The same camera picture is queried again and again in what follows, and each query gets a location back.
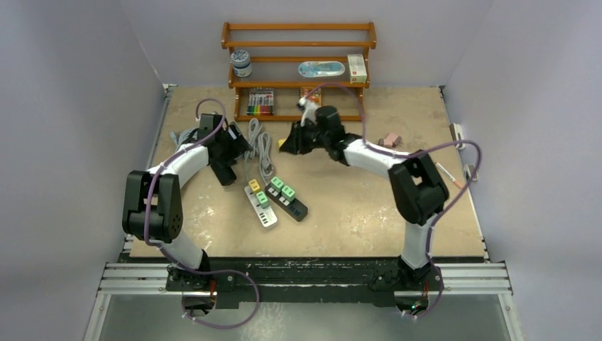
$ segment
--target white power strip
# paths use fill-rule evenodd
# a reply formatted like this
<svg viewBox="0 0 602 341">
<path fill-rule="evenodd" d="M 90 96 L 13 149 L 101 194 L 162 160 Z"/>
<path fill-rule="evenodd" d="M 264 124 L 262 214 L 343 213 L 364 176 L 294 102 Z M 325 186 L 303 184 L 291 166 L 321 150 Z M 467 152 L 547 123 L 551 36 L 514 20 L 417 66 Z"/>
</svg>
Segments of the white power strip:
<svg viewBox="0 0 602 341">
<path fill-rule="evenodd" d="M 250 186 L 245 187 L 245 194 L 248 198 L 248 201 L 250 201 L 251 205 L 253 205 L 255 213 L 257 213 L 257 217 L 261 221 L 263 227 L 271 228 L 276 226 L 276 224 L 278 223 L 278 218 L 272 210 L 272 207 L 269 206 L 268 208 L 262 208 L 261 205 L 259 205 L 259 200 L 257 200 L 257 197 L 255 196 L 255 193 L 253 193 L 253 191 L 251 190 Z"/>
</svg>

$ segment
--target box of markers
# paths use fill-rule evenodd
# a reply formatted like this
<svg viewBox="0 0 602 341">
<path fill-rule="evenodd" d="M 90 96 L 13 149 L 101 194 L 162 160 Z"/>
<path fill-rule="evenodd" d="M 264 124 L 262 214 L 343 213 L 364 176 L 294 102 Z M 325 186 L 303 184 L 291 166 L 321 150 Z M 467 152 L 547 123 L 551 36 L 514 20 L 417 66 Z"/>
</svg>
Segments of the box of markers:
<svg viewBox="0 0 602 341">
<path fill-rule="evenodd" d="M 274 89 L 251 89 L 248 94 L 247 115 L 273 116 Z"/>
</svg>

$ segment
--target yellow plug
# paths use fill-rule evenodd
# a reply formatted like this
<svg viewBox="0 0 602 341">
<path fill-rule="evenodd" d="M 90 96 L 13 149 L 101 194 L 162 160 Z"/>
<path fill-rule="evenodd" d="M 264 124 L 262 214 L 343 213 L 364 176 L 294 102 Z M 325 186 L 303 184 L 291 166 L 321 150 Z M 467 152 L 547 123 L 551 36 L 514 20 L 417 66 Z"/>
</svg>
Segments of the yellow plug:
<svg viewBox="0 0 602 341">
<path fill-rule="evenodd" d="M 251 190 L 255 194 L 257 194 L 257 192 L 259 192 L 259 190 L 261 190 L 261 187 L 259 187 L 259 183 L 255 179 L 249 181 L 248 186 L 251 188 Z"/>
</svg>

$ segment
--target white cardboard box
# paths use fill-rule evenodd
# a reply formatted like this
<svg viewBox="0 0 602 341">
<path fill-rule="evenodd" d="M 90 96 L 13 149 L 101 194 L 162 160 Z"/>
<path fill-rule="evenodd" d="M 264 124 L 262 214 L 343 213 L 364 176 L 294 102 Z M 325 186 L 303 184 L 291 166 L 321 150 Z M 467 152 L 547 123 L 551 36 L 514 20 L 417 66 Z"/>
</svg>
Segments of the white cardboard box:
<svg viewBox="0 0 602 341">
<path fill-rule="evenodd" d="M 363 55 L 347 55 L 349 63 L 349 82 L 365 83 L 368 78 L 366 64 L 363 62 Z"/>
</svg>

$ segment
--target gray floor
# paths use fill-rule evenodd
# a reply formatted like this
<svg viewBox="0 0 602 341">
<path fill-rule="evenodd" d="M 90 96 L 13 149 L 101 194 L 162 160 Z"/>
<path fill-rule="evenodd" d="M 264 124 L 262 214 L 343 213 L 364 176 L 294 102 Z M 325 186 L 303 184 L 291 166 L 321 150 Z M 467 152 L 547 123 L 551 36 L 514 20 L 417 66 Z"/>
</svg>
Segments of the gray floor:
<svg viewBox="0 0 602 341">
<path fill-rule="evenodd" d="M 217 310 L 214 323 L 235 323 L 252 310 Z M 181 318 L 179 296 L 113 296 L 101 340 L 488 340 L 508 341 L 498 297 L 444 296 L 417 323 L 397 310 L 367 304 L 262 303 L 257 316 L 235 330 L 213 330 Z"/>
</svg>

